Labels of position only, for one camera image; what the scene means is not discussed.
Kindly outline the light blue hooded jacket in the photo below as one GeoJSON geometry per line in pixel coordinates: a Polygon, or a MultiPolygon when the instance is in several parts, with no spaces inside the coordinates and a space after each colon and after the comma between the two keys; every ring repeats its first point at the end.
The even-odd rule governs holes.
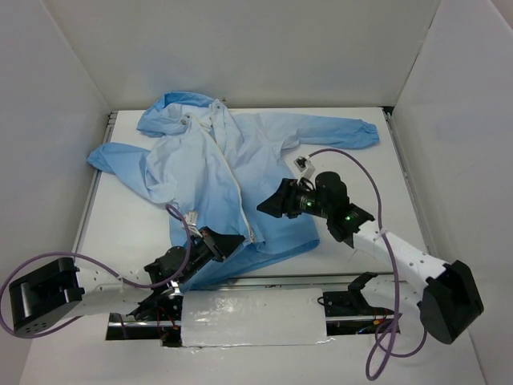
{"type": "Polygon", "coordinates": [[[113,174],[156,205],[194,211],[198,226],[240,234],[243,245],[224,262],[209,262],[182,285],[197,289],[307,253],[319,245],[311,216],[274,218],[257,210],[292,172],[284,150],[301,144],[364,149],[379,141],[363,120],[261,112],[233,115],[217,99],[171,92],[140,118],[151,149],[109,142],[88,163],[113,174]]]}

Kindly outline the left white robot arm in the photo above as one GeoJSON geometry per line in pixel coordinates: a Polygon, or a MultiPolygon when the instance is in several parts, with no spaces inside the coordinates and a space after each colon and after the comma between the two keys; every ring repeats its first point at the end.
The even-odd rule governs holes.
{"type": "Polygon", "coordinates": [[[149,319],[173,283],[183,285],[209,262],[226,261],[243,242],[242,235],[203,227],[184,246],[172,247],[144,266],[147,283],[138,274],[126,278],[91,257],[55,253],[51,262],[2,286],[10,298],[13,326],[8,331],[18,338],[38,338],[57,329],[64,318],[108,311],[149,319]]]}

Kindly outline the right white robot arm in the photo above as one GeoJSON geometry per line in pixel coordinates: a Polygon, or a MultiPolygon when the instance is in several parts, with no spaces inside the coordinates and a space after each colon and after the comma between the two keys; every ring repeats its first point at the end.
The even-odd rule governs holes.
{"type": "Polygon", "coordinates": [[[409,284],[400,299],[401,312],[419,316],[426,331],[441,343],[453,343],[484,311],[468,265],[423,253],[379,229],[370,213],[350,201],[345,183],[335,172],[318,174],[313,188],[305,178],[283,179],[257,209],[276,218],[295,218],[302,213],[324,218],[336,241],[395,264],[399,277],[409,284]]]}

